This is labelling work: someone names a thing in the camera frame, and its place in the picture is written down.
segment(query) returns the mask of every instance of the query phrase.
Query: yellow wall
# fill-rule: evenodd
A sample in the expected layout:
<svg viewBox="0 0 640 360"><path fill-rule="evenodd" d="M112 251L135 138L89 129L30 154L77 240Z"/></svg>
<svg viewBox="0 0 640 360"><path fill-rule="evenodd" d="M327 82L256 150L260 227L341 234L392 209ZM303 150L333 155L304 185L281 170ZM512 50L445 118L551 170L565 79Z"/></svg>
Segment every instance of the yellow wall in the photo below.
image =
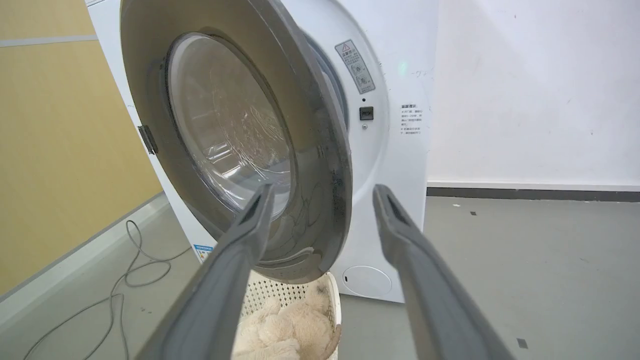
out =
<svg viewBox="0 0 640 360"><path fill-rule="evenodd" d="M80 1L2 1L0 40L90 35ZM0 294L162 189L98 41L0 47Z"/></svg>

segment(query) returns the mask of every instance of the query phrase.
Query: door hinge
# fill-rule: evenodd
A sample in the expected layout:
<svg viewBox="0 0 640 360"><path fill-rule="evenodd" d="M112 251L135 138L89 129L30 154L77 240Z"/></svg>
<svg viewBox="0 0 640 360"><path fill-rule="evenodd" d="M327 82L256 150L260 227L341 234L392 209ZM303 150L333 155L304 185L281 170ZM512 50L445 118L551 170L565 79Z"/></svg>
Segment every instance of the door hinge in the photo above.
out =
<svg viewBox="0 0 640 360"><path fill-rule="evenodd" d="M149 127L146 125L138 126L138 131L140 132L140 136L142 136L142 141L145 143L145 146L147 147L147 151L149 152L149 154L151 155L157 154L158 145L154 140L154 136L151 135L151 130L149 129Z"/></svg>

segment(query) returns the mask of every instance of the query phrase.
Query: door glass window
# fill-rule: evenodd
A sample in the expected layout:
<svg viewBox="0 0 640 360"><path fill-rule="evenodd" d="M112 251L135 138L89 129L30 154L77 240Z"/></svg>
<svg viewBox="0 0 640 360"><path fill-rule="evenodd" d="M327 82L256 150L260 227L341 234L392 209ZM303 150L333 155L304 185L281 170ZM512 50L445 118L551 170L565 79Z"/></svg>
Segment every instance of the door glass window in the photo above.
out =
<svg viewBox="0 0 640 360"><path fill-rule="evenodd" d="M173 115L203 180L227 206L244 208L258 186L271 181L277 216L293 182L287 132L255 72L231 49L198 33L174 43L168 67Z"/></svg>

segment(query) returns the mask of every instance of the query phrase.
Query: washing machine door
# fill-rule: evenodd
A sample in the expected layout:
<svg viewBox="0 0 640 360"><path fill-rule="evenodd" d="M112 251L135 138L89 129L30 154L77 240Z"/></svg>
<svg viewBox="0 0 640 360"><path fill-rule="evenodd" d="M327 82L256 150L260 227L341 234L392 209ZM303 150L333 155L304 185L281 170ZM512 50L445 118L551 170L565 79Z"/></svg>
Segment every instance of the washing machine door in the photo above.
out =
<svg viewBox="0 0 640 360"><path fill-rule="evenodd" d="M318 62L277 0L125 0L122 55L150 152L219 238L256 189L275 206L257 271L324 274L351 216L346 129Z"/></svg>

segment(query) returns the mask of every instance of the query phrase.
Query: white baseboard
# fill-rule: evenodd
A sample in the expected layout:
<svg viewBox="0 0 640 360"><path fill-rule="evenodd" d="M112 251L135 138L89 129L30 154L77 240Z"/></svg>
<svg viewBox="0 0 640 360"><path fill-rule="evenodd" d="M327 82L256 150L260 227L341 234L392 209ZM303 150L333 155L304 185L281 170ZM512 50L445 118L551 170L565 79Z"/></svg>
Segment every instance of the white baseboard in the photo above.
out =
<svg viewBox="0 0 640 360"><path fill-rule="evenodd" d="M29 309L41 304L48 296L74 278L81 270L102 259L121 241L126 241L125 222L135 221L140 228L157 218L162 212L170 209L164 193L122 217L105 230L76 248L71 254L34 275L9 292L0 302L0 332L10 327L27 313Z"/></svg>
<svg viewBox="0 0 640 360"><path fill-rule="evenodd" d="M640 192L634 184L552 184L514 183L509 181L488 183L484 181L427 180L430 188L519 189L519 190L575 190L583 192Z"/></svg>

